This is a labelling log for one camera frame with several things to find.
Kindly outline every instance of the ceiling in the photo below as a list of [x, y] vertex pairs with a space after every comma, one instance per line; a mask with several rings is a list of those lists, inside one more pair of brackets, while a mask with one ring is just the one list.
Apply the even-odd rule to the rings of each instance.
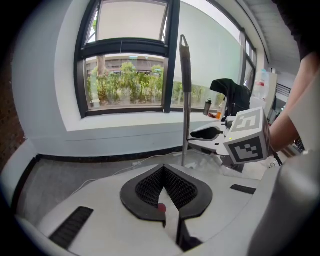
[[300, 56], [296, 41], [271, 0], [243, 0], [264, 34], [270, 58], [269, 67], [296, 75]]

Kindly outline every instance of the metal pole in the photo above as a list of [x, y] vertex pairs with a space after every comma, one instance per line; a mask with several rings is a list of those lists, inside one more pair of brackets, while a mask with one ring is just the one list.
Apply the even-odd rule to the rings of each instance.
[[190, 50], [185, 36], [180, 36], [180, 61], [182, 73], [182, 89], [184, 93], [184, 107], [183, 107], [183, 144], [182, 144], [182, 162], [185, 166], [186, 155], [188, 151], [188, 138], [190, 132], [190, 112], [191, 112], [191, 59]]
[[185, 166], [188, 151], [188, 139], [190, 133], [190, 113], [191, 113], [191, 92], [184, 93], [183, 106], [183, 145], [182, 145], [182, 166]]

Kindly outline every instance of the window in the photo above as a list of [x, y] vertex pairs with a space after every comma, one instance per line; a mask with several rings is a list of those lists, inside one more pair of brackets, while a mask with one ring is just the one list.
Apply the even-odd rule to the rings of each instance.
[[190, 47], [193, 111], [203, 111], [209, 98], [212, 110], [223, 102], [210, 90], [213, 80], [250, 84], [252, 66], [243, 64], [242, 50], [252, 62], [254, 48], [249, 40], [244, 46], [241, 27], [219, 8], [210, 0], [91, 0], [74, 57], [81, 117], [182, 111], [182, 34]]
[[[196, 7], [201, 7], [199, 3], [208, 2], [197, 1]], [[211, 91], [212, 81], [216, 79], [232, 79], [238, 82], [239, 71], [241, 69], [241, 45], [224, 27], [222, 27], [213, 17], [212, 12], [206, 9], [206, 14], [192, 4], [194, 1], [182, 1], [180, 4], [179, 35], [185, 35], [191, 58], [191, 107], [201, 108], [205, 106], [208, 98], [212, 99], [212, 109], [217, 109], [221, 104], [219, 93]], [[183, 106], [182, 94], [182, 71], [180, 62], [180, 52], [177, 50], [174, 70], [174, 83], [172, 92], [173, 106]]]
[[132, 105], [161, 106], [164, 60], [164, 57], [136, 53], [87, 58], [89, 110]]
[[253, 91], [255, 77], [256, 77], [256, 66], [257, 66], [257, 53], [253, 48], [252, 44], [246, 39], [245, 41], [245, 75], [243, 85], [248, 87], [250, 92]]
[[251, 66], [249, 61], [246, 61], [245, 67], [245, 77], [244, 77], [244, 86], [248, 87], [248, 89], [252, 92], [253, 85], [255, 79], [255, 68]]

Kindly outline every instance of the white cable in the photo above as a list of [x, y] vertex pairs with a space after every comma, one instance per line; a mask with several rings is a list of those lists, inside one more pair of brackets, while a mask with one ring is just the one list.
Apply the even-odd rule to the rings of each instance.
[[[199, 154], [199, 155], [204, 155], [204, 156], [207, 156], [207, 157], [210, 156], [210, 155], [208, 155], [208, 154], [205, 154], [205, 153], [196, 151], [196, 150], [194, 150], [194, 149], [189, 150], [189, 152], [190, 152], [190, 151], [191, 151], [191, 152], [194, 152], [194, 153], [197, 153], [197, 154]], [[145, 162], [145, 161], [147, 161], [147, 160], [149, 160], [149, 159], [151, 159], [151, 158], [155, 158], [155, 157], [165, 157], [165, 156], [169, 156], [169, 155], [172, 155], [172, 154], [179, 154], [179, 153], [181, 153], [181, 152], [172, 152], [172, 153], [169, 153], [169, 154], [161, 154], [161, 155], [153, 155], [153, 156], [150, 156], [150, 157], [148, 157], [147, 159], [142, 160], [141, 162], [137, 163], [137, 164], [134, 165], [134, 166], [130, 166], [130, 167], [128, 167], [128, 168], [124, 168], [124, 169], [118, 170], [117, 172], [115, 172], [115, 173], [112, 174], [111, 176], [117, 175], [118, 173], [121, 173], [122, 171], [129, 170], [129, 169], [131, 169], [131, 168], [134, 168], [134, 167], [136, 167], [136, 166], [139, 166], [139, 165], [141, 165], [143, 162]], [[73, 194], [77, 193], [80, 189], [82, 189], [86, 183], [88, 183], [88, 182], [94, 182], [94, 181], [97, 181], [97, 180], [99, 180], [99, 179], [98, 179], [98, 178], [88, 179], [87, 181], [85, 181], [85, 182], [81, 185], [81, 187], [79, 187], [76, 191], [74, 191], [74, 192], [71, 194], [71, 196], [72, 196]]]
[[81, 185], [81, 187], [79, 187], [76, 191], [74, 191], [74, 192], [71, 194], [71, 196], [72, 196], [73, 194], [77, 193], [80, 189], [82, 189], [83, 186], [84, 186], [87, 182], [94, 182], [94, 181], [97, 181], [97, 180], [99, 180], [99, 179], [98, 179], [98, 178], [88, 179], [87, 181], [85, 181], [85, 182]]

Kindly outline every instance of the window sill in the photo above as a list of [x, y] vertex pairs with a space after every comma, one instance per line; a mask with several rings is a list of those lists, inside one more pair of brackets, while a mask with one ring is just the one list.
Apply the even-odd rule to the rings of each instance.
[[[208, 117], [200, 112], [192, 112], [190, 122], [215, 122], [217, 119]], [[99, 116], [87, 116], [68, 130], [68, 132], [93, 130], [103, 128], [136, 127], [147, 125], [182, 124], [183, 112], [140, 112], [122, 114], [104, 114]]]

